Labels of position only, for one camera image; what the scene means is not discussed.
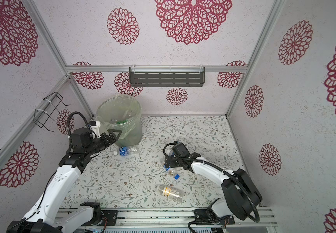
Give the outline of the Pocari bottle blue cap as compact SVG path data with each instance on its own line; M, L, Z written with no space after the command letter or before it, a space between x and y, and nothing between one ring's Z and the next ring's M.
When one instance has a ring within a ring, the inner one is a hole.
M170 168L170 167L166 167L164 166L165 170L166 170L166 173L173 177L175 180L179 179L180 178L180 175L177 171L177 169L174 169L174 168Z

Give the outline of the clear bottle blue label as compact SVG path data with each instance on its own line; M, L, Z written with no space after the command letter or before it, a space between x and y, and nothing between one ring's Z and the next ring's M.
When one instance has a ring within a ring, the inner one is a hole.
M125 156L132 155L132 154L138 154L138 153L139 153L138 146L119 147L118 149L113 151L113 154L115 156L121 156L121 157L125 157Z

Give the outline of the Pocari bottle white cap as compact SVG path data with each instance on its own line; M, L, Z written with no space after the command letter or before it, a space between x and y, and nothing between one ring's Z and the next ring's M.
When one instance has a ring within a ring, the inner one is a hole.
M168 150L168 156L175 157L175 154L172 150Z

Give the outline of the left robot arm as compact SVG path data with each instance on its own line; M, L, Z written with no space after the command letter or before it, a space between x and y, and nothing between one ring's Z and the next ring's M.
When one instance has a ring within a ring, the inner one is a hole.
M68 191L95 154L116 143L121 130L109 129L99 136L83 127L69 133L71 147L59 163L36 204L22 220L12 221L8 233L72 233L83 224L98 225L104 220L99 203L83 203L63 220L55 219Z

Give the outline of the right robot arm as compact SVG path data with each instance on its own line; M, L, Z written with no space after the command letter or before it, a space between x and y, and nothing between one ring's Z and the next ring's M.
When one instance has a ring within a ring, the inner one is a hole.
M223 169L200 154L189 152L179 141L166 144L163 154L166 167L201 175L221 188L223 196L207 208L211 221L235 216L240 220L260 222L257 206L262 202L262 195L245 170Z

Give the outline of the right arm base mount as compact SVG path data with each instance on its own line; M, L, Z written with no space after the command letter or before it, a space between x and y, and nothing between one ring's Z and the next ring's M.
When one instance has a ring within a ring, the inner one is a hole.
M235 220L233 216L218 217L215 213L208 209L194 210L195 223L198 225L220 224L220 225L234 225Z

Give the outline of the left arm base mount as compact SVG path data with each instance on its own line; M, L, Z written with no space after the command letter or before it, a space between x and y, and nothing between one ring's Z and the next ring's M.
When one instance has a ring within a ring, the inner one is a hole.
M101 210L99 213L94 215L95 219L91 219L90 221L81 225L81 227L108 227L115 226L118 210Z

